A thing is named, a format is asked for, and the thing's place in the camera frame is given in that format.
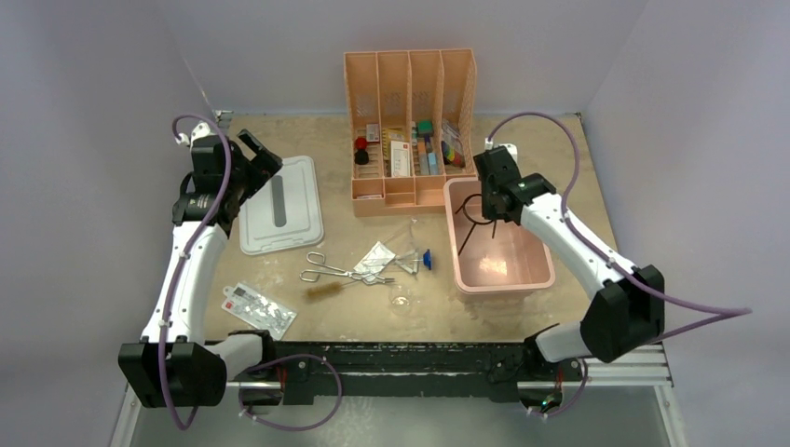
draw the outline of pink plastic bin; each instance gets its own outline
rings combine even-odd
[[[515,223],[498,222],[493,239],[493,224],[477,225],[458,257],[458,249],[472,222],[463,211],[458,214],[455,211],[464,199],[479,193],[480,182],[476,179],[454,179],[444,185],[444,210],[450,229],[450,248],[458,288],[466,294],[490,295],[550,287],[554,283],[554,263],[549,248]],[[485,221],[479,197],[470,200],[467,212],[471,218]]]

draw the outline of white wall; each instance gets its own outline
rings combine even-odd
[[[620,248],[755,310],[668,342],[690,445],[787,443],[788,23],[783,1],[652,0],[586,110]]]
[[[478,111],[577,112],[601,85],[646,2],[159,3],[215,108],[314,113],[346,110],[343,52],[446,47],[474,48]]]
[[[106,445],[208,113],[152,0],[0,6],[0,444]]]

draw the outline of white lid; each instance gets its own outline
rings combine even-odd
[[[250,255],[319,243],[323,221],[313,159],[283,158],[277,175],[241,206],[238,220],[241,250]]]

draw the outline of green eraser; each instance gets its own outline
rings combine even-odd
[[[424,137],[433,135],[433,123],[429,119],[417,123],[417,135]]]

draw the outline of table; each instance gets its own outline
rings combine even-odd
[[[475,116],[472,144],[483,150],[485,135],[501,116]],[[570,208],[607,244],[614,237],[587,142],[577,115],[563,122],[579,140],[581,174],[569,199]],[[266,296],[298,312],[284,340],[299,341],[517,341],[553,323],[578,320],[588,305],[583,289],[570,271],[552,255],[556,281],[545,291],[528,296],[466,298],[456,288],[448,229],[443,214],[417,215],[414,234],[431,250],[435,268],[421,268],[416,277],[405,272],[388,276],[414,294],[408,313],[396,313],[388,286],[355,284],[339,294],[309,300],[304,290],[313,284],[299,279],[308,268],[306,254],[326,254],[327,264],[351,268],[375,244],[410,222],[407,216],[356,218],[351,209],[351,144],[347,117],[341,115],[238,115],[228,135],[251,131],[268,149],[282,157],[307,155],[316,165],[324,240],[304,247],[251,257],[241,252],[235,224],[214,275],[206,311],[208,340],[223,340],[231,331],[249,329],[221,308],[223,288],[245,282]],[[497,142],[518,146],[523,175],[539,171],[559,191],[565,190],[573,170],[573,152],[564,133],[550,121],[520,118],[497,134]],[[318,284],[326,284],[322,279]]]

